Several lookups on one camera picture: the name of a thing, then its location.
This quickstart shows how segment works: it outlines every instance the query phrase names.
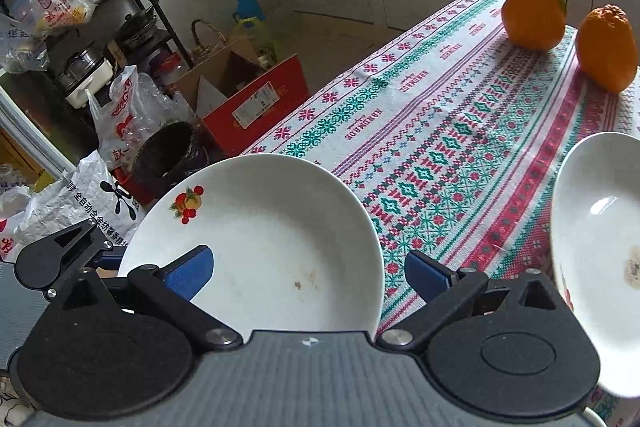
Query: food package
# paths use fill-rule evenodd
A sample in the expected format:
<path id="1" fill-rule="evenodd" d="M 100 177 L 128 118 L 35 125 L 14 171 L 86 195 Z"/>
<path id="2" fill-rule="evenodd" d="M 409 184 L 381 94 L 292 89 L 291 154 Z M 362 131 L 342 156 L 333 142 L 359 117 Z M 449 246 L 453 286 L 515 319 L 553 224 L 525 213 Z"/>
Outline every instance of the food package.
<path id="1" fill-rule="evenodd" d="M 46 71 L 47 46 L 42 38 L 25 31 L 25 27 L 0 13 L 0 67 L 9 73 Z"/>
<path id="2" fill-rule="evenodd" d="M 95 10 L 91 0 L 32 0 L 31 7 L 36 35 L 87 23 Z"/>
<path id="3" fill-rule="evenodd" d="M 14 241 L 23 247 L 92 217 L 114 245 L 126 247 L 145 215 L 94 151 L 74 172 L 31 195 Z"/>

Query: white plate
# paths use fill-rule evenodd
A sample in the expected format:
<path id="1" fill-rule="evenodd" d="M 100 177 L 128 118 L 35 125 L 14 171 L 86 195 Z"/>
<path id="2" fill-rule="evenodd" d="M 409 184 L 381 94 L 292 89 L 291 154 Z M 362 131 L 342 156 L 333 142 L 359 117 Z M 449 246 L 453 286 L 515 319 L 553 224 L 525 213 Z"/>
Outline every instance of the white plate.
<path id="1" fill-rule="evenodd" d="M 640 396 L 640 140 L 594 134 L 558 172 L 551 217 L 556 284 L 600 356 L 600 385 Z"/>
<path id="2" fill-rule="evenodd" d="M 170 206 L 187 187 L 203 193 L 188 198 L 200 206 L 183 224 Z M 214 270 L 192 302 L 245 341 L 257 329 L 373 338 L 384 291 L 378 236 L 356 196 L 321 167 L 256 154 L 196 172 L 148 213 L 118 274 L 164 266 L 197 245 L 213 251 Z"/>

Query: label on box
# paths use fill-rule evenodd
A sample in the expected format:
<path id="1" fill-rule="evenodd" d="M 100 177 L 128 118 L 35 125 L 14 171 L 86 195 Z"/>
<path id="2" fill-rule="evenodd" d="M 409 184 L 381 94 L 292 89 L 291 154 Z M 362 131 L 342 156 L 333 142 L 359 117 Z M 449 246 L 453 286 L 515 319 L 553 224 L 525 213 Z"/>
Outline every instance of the label on box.
<path id="1" fill-rule="evenodd" d="M 270 82 L 253 93 L 232 115 L 243 129 L 254 123 L 258 117 L 276 103 L 280 97 Z"/>

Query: table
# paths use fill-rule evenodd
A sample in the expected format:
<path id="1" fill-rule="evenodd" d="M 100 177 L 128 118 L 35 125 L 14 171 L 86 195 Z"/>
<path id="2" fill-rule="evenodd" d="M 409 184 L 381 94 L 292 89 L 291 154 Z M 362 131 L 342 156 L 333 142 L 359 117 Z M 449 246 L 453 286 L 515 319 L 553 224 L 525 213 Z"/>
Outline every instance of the table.
<path id="1" fill-rule="evenodd" d="M 566 153 L 603 130 L 640 135 L 637 78 L 619 96 L 593 84 L 579 71 L 569 26 L 548 53 L 513 46 L 503 2 L 454 1 L 245 151 L 306 158 L 357 195 L 385 261 L 380 330 L 424 304 L 403 275 L 413 248 L 492 278 L 546 269 L 551 196 Z M 628 401 L 599 390 L 592 398 L 610 425 L 633 418 L 616 416 Z"/>

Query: red cardboard box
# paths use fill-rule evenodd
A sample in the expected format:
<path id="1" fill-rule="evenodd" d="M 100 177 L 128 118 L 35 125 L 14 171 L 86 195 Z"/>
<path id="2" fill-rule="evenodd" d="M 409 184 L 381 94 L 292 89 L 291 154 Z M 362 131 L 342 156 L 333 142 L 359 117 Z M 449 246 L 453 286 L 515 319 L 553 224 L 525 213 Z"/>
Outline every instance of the red cardboard box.
<path id="1" fill-rule="evenodd" d="M 242 38 L 216 52 L 176 83 L 194 110 L 198 106 L 200 77 L 226 96 L 226 101 L 203 120 L 229 156 L 239 155 L 309 98 L 297 55 L 283 60 L 242 87 L 250 74 L 251 64 L 238 60 L 234 54 L 257 68 L 258 59 L 251 44 L 247 38 Z"/>

